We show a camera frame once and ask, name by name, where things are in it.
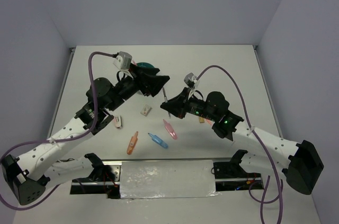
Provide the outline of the teal round desk organizer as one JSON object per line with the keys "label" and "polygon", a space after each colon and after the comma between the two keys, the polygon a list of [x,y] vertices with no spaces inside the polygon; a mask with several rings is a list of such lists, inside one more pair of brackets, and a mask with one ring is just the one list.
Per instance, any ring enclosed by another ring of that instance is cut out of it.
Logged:
{"label": "teal round desk organizer", "polygon": [[148,62],[138,62],[136,65],[140,68],[155,68],[152,64]]}

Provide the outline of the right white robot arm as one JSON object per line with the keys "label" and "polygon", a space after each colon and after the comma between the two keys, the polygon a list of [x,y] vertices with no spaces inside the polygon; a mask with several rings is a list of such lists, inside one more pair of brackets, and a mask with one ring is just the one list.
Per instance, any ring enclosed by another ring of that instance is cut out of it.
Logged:
{"label": "right white robot arm", "polygon": [[230,148],[235,151],[230,171],[236,177],[246,173],[278,174],[297,192],[310,195],[324,169],[314,144],[287,140],[250,127],[229,110],[229,102],[221,92],[210,92],[203,101],[189,96],[186,87],[160,107],[179,119],[189,113],[212,121],[215,134],[230,140]]}

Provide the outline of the pink highlighter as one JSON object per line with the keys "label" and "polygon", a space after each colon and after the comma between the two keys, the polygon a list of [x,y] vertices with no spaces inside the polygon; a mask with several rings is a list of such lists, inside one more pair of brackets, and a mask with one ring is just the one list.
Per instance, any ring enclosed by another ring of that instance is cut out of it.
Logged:
{"label": "pink highlighter", "polygon": [[170,123],[168,123],[165,119],[163,119],[163,123],[164,123],[164,127],[165,127],[166,131],[169,133],[169,135],[174,140],[177,140],[178,136],[177,136],[175,130],[173,129],[172,125]]}

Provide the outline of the orange highlighter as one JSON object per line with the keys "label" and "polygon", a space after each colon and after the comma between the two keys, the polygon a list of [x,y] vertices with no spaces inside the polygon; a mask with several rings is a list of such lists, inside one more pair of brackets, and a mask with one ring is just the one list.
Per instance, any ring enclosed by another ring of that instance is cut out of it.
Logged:
{"label": "orange highlighter", "polygon": [[137,144],[137,141],[138,141],[138,131],[136,131],[135,134],[130,139],[130,142],[128,144],[128,148],[126,151],[128,155],[131,155],[133,153],[135,146]]}

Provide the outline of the blue highlighter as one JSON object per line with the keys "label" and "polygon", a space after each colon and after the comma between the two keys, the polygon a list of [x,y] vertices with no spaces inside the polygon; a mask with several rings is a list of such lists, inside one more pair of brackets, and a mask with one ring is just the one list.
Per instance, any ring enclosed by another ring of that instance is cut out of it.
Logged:
{"label": "blue highlighter", "polygon": [[148,135],[150,136],[150,138],[153,142],[160,145],[162,148],[164,148],[164,149],[168,148],[168,144],[165,141],[163,141],[159,136],[154,135],[152,133],[148,133]]}

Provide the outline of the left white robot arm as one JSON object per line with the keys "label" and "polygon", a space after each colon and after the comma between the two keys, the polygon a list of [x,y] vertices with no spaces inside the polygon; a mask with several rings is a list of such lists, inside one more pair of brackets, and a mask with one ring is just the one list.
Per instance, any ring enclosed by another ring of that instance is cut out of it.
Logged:
{"label": "left white robot arm", "polygon": [[45,190],[74,179],[98,181],[106,176],[114,179],[112,169],[94,153],[78,159],[62,158],[103,130],[114,118],[110,112],[137,92],[156,96],[170,79],[159,75],[159,71],[131,65],[129,75],[116,85],[104,77],[95,79],[86,92],[87,103],[65,126],[25,154],[6,155],[1,160],[4,179],[19,204],[31,208]]}

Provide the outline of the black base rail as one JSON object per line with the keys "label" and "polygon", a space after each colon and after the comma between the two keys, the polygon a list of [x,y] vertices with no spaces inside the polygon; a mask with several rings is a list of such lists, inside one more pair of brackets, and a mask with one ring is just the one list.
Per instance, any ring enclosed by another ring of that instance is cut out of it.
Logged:
{"label": "black base rail", "polygon": [[207,198],[225,191],[263,189],[261,175],[247,173],[229,159],[106,161],[112,177],[78,178],[71,195],[108,199]]}

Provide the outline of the silver foil sheet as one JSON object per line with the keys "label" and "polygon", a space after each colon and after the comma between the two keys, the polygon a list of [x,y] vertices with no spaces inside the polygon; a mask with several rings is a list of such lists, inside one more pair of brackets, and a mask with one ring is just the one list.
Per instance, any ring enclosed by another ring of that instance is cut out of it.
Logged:
{"label": "silver foil sheet", "polygon": [[205,198],[215,196],[211,160],[124,162],[120,173],[123,199]]}

